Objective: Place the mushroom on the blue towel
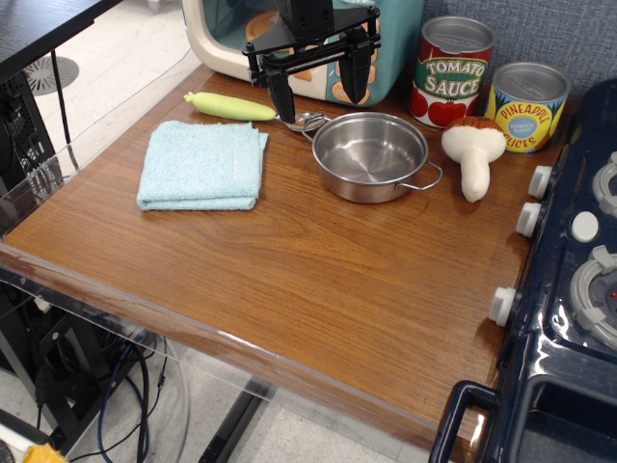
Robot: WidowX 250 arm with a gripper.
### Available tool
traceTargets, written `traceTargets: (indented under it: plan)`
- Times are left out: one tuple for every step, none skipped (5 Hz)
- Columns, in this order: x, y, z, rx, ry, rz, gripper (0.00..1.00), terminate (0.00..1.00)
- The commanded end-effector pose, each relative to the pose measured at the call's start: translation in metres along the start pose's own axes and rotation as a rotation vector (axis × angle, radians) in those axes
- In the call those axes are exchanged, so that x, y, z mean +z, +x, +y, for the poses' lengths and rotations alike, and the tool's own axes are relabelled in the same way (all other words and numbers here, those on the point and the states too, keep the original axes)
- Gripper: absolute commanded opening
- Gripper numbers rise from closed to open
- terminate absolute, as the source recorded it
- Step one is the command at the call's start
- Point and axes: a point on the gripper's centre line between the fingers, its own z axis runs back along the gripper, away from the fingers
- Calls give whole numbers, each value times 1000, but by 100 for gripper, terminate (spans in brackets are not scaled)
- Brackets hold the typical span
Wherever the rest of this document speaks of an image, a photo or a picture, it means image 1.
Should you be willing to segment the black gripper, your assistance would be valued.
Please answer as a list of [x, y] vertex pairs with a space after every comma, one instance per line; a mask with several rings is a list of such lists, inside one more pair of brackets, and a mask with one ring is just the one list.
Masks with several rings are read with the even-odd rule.
[[337, 63], [343, 90], [354, 104], [366, 93], [371, 57], [380, 47], [374, 5], [336, 9], [332, 1], [279, 1], [278, 18], [267, 31], [247, 40], [242, 54], [249, 79], [268, 87], [285, 123], [295, 122], [295, 102], [288, 76]]

